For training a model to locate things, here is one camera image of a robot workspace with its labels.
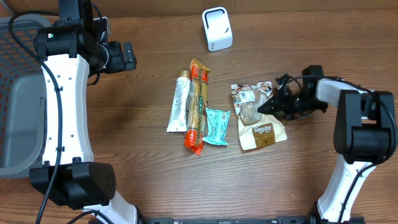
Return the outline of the beige pouch bag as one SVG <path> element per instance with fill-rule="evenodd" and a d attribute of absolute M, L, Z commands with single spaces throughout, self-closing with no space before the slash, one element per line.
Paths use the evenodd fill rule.
<path fill-rule="evenodd" d="M 272 92 L 271 82 L 231 85 L 232 101 L 238 117 L 239 142 L 244 151 L 287 140 L 285 126 L 275 116 L 257 111 L 271 99 Z"/>

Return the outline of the teal snack packet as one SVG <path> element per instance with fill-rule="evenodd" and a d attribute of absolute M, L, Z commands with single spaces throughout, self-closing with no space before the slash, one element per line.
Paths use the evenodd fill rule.
<path fill-rule="evenodd" d="M 225 141 L 225 137 L 228 130 L 230 114 L 230 111 L 206 109 L 208 132 L 203 138 L 205 142 L 217 146 L 228 145 Z"/>

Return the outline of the orange spaghetti packet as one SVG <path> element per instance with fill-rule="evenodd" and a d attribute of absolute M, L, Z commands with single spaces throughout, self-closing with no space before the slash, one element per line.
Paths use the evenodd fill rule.
<path fill-rule="evenodd" d="M 191 84 L 187 99 L 187 131 L 184 145 L 199 156 L 204 147 L 210 69 L 195 58 L 190 62 L 190 69 Z"/>

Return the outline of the white tube with gold cap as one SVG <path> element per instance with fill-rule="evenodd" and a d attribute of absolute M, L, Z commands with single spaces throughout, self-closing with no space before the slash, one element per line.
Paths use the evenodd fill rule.
<path fill-rule="evenodd" d="M 187 98 L 190 91 L 190 84 L 189 72 L 182 70 L 176 81 L 172 110 L 167 126 L 168 133 L 184 133 L 187 130 Z"/>

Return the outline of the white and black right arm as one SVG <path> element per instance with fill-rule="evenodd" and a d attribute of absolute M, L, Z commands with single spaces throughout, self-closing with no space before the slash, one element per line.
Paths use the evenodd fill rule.
<path fill-rule="evenodd" d="M 394 96 L 374 91 L 340 77 L 328 77 L 320 65 L 310 65 L 301 76 L 285 74 L 279 89 L 258 108 L 262 114 L 286 121 L 298 114 L 337 109 L 333 145 L 338 153 L 331 179 L 323 195 L 306 217 L 278 217 L 278 223 L 364 223 L 351 217 L 351 208 L 368 175 L 386 162 L 397 147 Z"/>

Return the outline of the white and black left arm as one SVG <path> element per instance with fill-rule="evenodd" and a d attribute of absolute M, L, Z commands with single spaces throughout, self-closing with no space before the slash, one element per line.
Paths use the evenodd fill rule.
<path fill-rule="evenodd" d="M 35 38 L 46 86 L 42 167 L 31 185 L 45 201 L 92 214 L 102 223 L 139 223 L 137 208 L 116 190 L 110 164 L 95 162 L 88 136 L 86 89 L 91 76 L 134 70 L 129 42 L 108 40 L 108 19 L 89 1 L 60 1 L 59 20 Z"/>

